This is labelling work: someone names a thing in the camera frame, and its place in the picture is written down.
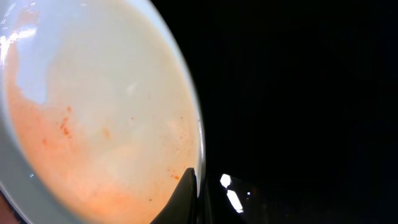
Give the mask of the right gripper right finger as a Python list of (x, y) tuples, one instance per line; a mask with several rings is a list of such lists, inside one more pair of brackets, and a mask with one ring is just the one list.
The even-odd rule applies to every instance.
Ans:
[(210, 175), (203, 186), (203, 222), (207, 224), (244, 224), (233, 208), (220, 175)]

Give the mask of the light blue plate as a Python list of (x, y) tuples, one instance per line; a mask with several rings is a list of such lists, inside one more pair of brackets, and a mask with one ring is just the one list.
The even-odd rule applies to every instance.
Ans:
[(205, 149), (150, 1), (1, 2), (1, 193), (24, 223), (151, 223)]

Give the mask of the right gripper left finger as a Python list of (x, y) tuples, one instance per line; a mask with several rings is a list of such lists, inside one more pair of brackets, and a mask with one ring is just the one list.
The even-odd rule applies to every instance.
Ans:
[(197, 222), (197, 178), (188, 168), (172, 196), (151, 224), (195, 224)]

